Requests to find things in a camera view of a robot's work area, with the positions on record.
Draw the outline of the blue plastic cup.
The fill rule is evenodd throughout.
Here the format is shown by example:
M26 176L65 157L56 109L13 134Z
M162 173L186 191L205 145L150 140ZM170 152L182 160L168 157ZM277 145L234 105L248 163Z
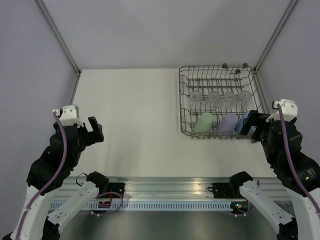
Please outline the blue plastic cup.
M238 121L238 123L236 124L236 126L235 126L235 132L237 133L237 134L239 134L240 132L241 132L241 130L242 130L242 128L243 128L243 125L244 125L244 120L248 117L248 115L249 115L249 111L247 111L244 115L243 115L243 117Z

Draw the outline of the purple plastic cup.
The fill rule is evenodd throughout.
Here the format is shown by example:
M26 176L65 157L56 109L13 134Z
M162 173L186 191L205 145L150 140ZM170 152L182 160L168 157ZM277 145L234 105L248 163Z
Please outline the purple plastic cup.
M238 123L238 116L235 113L227 113L223 119L218 123L216 131L218 133L232 132Z

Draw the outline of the green plastic cup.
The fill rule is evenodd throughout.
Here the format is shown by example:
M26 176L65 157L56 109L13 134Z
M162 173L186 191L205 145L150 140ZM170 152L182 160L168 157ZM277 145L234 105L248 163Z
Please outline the green plastic cup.
M204 112L196 122L193 131L196 133L210 132L212 130L214 120L215 117L211 113Z

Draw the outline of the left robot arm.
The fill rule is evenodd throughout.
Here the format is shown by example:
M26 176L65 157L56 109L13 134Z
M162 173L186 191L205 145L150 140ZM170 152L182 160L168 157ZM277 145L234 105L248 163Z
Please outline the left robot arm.
M81 153L96 143L104 141L103 127L94 116L85 124L72 119L63 125L62 115L53 115L55 133L40 158L34 161L27 176L26 198L14 231L5 240L58 240L66 225L93 199L108 198L111 206L114 196L123 200L123 194L109 187L109 179L94 171L86 175L86 181L63 205L50 212L50 206L64 180L77 166Z

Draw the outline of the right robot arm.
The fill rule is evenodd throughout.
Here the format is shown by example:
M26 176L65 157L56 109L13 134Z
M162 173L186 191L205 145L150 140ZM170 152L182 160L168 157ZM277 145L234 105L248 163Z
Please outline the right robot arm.
M260 142L271 169L285 187L295 215L279 207L245 171L225 183L212 183L207 190L218 199L246 199L270 223L279 240L318 240L320 238L320 166L301 151L302 134L296 118L267 122L268 114L251 110L240 134L255 127L252 140Z

